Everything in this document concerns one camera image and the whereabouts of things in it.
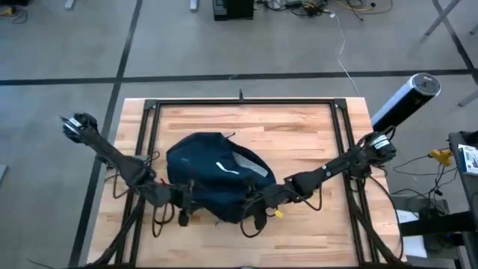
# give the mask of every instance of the gray floor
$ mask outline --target gray floor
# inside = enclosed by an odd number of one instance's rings
[[[376,1],[378,6],[386,2]],[[115,77],[134,3],[78,0],[75,10],[66,12],[61,0],[36,0],[27,8],[29,21],[24,25],[1,18],[0,80]],[[475,64],[478,35],[468,31],[478,23],[472,11],[477,3],[463,0],[450,15]],[[265,13],[259,8],[253,21],[214,22],[209,5],[203,0],[199,12],[190,13],[188,1],[144,0],[125,76],[341,71],[336,62],[341,35],[335,20]],[[346,35],[342,61],[349,71],[466,67],[443,25],[419,44],[438,15],[429,0],[396,1],[390,13],[367,16],[364,22],[336,4],[330,9],[338,14]],[[446,147],[449,132],[477,129],[478,101],[466,108],[456,106],[478,89],[471,75],[438,79],[441,95],[398,128],[394,144],[399,152],[389,167]],[[406,77],[354,80],[373,114]],[[87,111],[102,125],[112,88],[112,84],[0,87],[0,164],[9,166],[0,185],[3,268],[37,268],[27,258],[54,268],[67,266],[93,153],[61,134],[58,116]],[[346,78],[123,84],[110,139],[124,98],[237,96],[239,89],[246,96],[356,96]],[[435,172],[436,163],[423,160],[406,169]],[[388,184],[391,191],[428,191],[432,177],[391,171]],[[442,191],[452,211],[467,209],[459,180]]]

